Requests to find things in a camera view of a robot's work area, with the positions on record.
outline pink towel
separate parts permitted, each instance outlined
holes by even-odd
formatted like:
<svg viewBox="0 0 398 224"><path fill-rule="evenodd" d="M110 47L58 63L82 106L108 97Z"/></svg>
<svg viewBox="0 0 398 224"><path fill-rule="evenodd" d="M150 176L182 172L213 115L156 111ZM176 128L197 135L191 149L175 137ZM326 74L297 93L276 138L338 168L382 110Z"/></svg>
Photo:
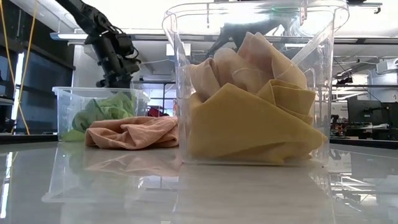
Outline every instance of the pink towel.
<svg viewBox="0 0 398 224"><path fill-rule="evenodd" d="M95 121L86 130L86 145L102 149L178 146L176 117L133 117Z"/></svg>

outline green cloth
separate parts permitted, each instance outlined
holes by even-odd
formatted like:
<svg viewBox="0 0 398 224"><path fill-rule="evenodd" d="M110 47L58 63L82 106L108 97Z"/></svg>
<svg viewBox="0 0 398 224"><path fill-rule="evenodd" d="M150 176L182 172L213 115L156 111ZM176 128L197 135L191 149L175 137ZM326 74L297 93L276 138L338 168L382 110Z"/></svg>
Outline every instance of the green cloth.
<svg viewBox="0 0 398 224"><path fill-rule="evenodd" d="M136 97L131 93L131 99L124 92L105 100L90 100L85 109L77 112L72 121L72 130L62 135L62 141L84 141L87 128L94 121L106 119L123 119L135 115Z"/></svg>

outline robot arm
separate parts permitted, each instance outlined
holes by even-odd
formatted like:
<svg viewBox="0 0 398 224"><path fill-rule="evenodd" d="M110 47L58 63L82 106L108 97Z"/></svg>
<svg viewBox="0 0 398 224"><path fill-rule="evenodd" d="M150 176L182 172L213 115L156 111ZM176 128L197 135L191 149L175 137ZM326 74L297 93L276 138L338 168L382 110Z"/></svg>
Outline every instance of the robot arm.
<svg viewBox="0 0 398 224"><path fill-rule="evenodd" d="M132 74L139 71L138 50L130 37L112 25L108 18L95 7L81 0L56 0L75 18L88 34L85 44L93 45L105 75L98 87L130 88Z"/></svg>

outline glossy table surface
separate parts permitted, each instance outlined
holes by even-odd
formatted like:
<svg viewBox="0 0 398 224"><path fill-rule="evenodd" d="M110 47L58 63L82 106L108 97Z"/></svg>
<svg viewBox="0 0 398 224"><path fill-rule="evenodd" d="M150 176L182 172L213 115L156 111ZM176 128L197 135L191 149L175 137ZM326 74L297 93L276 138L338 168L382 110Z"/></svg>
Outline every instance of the glossy table surface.
<svg viewBox="0 0 398 224"><path fill-rule="evenodd" d="M398 223L398 151L331 145L322 167L182 164L178 149L0 146L0 223Z"/></svg>

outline yellow cable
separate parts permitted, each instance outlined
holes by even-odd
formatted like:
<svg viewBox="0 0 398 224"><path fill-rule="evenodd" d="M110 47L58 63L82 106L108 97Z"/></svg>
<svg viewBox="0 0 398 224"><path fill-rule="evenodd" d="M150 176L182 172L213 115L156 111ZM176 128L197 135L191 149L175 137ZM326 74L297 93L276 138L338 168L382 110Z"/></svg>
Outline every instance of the yellow cable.
<svg viewBox="0 0 398 224"><path fill-rule="evenodd" d="M17 113L18 111L21 113L22 116L22 121L24 122L25 128L26 128L26 132L28 135L30 135L30 131L29 131L29 127L26 123L25 120L25 116L24 116L24 112L22 111L21 108L21 98L22 98L22 93L23 93L23 89L24 89L24 81L25 81L25 75L26 75L26 71L27 71L27 66L28 66L28 61L29 61L29 54L30 54L30 48L32 46L32 39L33 39L33 30L35 27L35 22L36 22L36 13L37 13L37 5L38 5L38 0L35 0L35 6L34 6L34 12L33 12L33 21L32 21L32 28L30 29L30 37L29 37L29 44L28 44L28 48L27 48L27 57L26 57L26 61L25 61L25 69L24 69L24 73L22 75L22 81L21 81L21 89L19 91L19 98L18 98L18 108L17 108ZM4 10L2 7L2 0L0 0L0 11L1 11L1 19L2 19L2 26L3 26L3 31L4 31L4 40L6 42L6 52L7 52L7 57L8 57L8 64L10 67L10 71L11 71L11 80L12 80L12 84L14 85L14 92L16 90L16 83L15 83L15 79L14 79L14 72L12 71L12 65L11 65L11 58L10 58L10 54L9 54L9 47L8 47L8 39L7 39L7 30L6 30L6 22L4 20Z"/></svg>

